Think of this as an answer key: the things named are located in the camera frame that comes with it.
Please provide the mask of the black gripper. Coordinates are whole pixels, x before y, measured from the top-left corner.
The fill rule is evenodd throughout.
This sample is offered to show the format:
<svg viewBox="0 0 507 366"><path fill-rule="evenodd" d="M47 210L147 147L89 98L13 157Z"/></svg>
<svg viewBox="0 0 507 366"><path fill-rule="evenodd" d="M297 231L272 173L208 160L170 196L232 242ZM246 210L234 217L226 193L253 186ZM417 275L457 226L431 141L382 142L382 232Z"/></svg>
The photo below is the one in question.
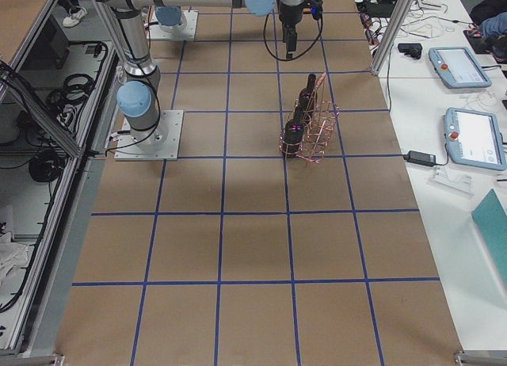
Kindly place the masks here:
<svg viewBox="0 0 507 366"><path fill-rule="evenodd" d="M301 22L306 0L278 0L279 19L283 24L283 42L286 43L286 59L292 59L297 49L295 26Z"/></svg>

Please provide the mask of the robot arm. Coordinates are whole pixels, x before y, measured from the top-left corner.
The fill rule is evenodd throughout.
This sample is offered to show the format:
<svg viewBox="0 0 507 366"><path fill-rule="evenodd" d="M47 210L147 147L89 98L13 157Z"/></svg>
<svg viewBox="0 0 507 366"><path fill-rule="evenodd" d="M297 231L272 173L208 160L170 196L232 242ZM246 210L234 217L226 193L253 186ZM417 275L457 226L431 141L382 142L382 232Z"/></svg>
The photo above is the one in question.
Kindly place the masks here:
<svg viewBox="0 0 507 366"><path fill-rule="evenodd" d="M176 128L166 121L158 105L159 60L163 46L182 45L195 36L198 9L247 10L253 17L268 20L277 13L284 56L271 55L278 62L291 62L301 55L296 51L297 25L311 9L310 0L94 0L105 11L116 49L124 55L126 84L116 99L129 125L130 147L155 151L179 141Z"/></svg>
<svg viewBox="0 0 507 366"><path fill-rule="evenodd" d="M154 15L161 29L166 32L182 31L187 26L187 19L180 6L159 6Z"/></svg>

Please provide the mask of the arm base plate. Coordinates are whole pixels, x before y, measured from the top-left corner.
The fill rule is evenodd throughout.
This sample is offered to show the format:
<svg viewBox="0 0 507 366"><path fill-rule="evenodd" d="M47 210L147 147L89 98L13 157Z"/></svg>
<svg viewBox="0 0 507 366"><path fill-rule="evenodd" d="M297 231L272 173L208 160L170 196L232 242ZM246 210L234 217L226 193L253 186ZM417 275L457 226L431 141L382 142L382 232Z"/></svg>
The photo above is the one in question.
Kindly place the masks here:
<svg viewBox="0 0 507 366"><path fill-rule="evenodd" d="M183 110L162 110L158 126L152 132L132 131L128 120L124 118L122 130L128 131L118 140L119 149L114 158L119 161L176 161L178 158Z"/></svg>
<svg viewBox="0 0 507 366"><path fill-rule="evenodd" d="M198 16L197 10L165 13L162 8L156 9L147 26L147 38L157 41L194 41Z"/></svg>

